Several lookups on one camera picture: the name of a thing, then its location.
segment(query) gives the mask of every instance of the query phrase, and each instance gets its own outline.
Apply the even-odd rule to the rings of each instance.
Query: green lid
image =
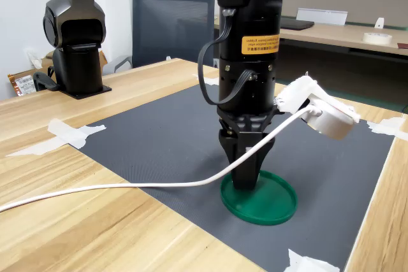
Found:
[[[238,218],[261,225],[288,221],[298,206],[292,186],[279,176],[262,170],[254,190],[236,190],[231,174],[227,175],[221,183],[221,198]]]

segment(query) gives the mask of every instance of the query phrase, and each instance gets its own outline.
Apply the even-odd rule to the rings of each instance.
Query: cardboard box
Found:
[[[33,74],[36,72],[48,74],[48,68],[52,66],[52,54],[53,52],[50,52],[45,56],[44,59],[42,59],[42,68],[40,69],[30,69],[27,71],[23,71],[22,73],[8,75],[11,86],[13,86],[14,91],[18,96],[24,96],[32,92],[36,92],[33,81]],[[99,63],[101,64],[101,71],[103,69],[103,66],[108,64],[108,62],[106,61],[106,57],[102,51],[99,52]],[[53,79],[55,82],[57,81],[55,79],[55,74],[52,75],[51,79]]]

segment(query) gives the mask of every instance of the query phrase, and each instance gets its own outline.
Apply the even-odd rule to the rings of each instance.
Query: gray mat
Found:
[[[215,96],[218,88],[208,90]],[[287,117],[274,117],[268,131]],[[95,124],[106,130],[90,136],[80,151],[129,182],[202,180],[228,165],[215,107],[204,102],[198,86]],[[365,121],[342,141],[301,120],[283,130],[262,167],[298,195],[297,212],[281,225],[236,218],[221,202],[221,180],[145,191],[268,271],[289,266],[289,248],[344,269],[392,140],[372,133]]]

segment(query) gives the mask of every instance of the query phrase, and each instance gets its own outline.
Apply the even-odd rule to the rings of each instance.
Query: wood surface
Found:
[[[214,20],[214,27],[219,29],[219,18]],[[389,45],[373,45],[363,41],[363,35],[367,32],[385,33],[393,36]],[[398,49],[397,43],[408,43],[408,31],[393,29],[374,29],[361,25],[322,25],[315,24],[313,27],[296,31],[281,29],[280,38],[293,39],[295,41],[307,41],[340,47],[358,48],[364,50],[386,52],[389,54],[408,55],[408,49]]]
[[[47,90],[0,102],[0,204],[56,190],[125,182],[65,145],[44,155],[5,155],[51,138],[50,119],[73,127],[198,83],[178,59],[104,77],[111,92],[74,100]],[[205,68],[207,77],[218,71]],[[284,88],[277,84],[275,92]],[[348,101],[379,122],[400,113]],[[349,271],[407,271],[408,142],[396,140],[349,262]],[[261,271],[140,189],[93,190],[0,213],[4,271]]]

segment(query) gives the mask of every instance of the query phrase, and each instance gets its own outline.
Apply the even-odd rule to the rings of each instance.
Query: office chair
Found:
[[[132,25],[132,56],[104,68],[104,75],[126,62],[132,68],[167,57],[196,62],[202,46],[214,38],[214,0],[133,0]],[[213,66],[213,57],[209,50],[204,64]]]

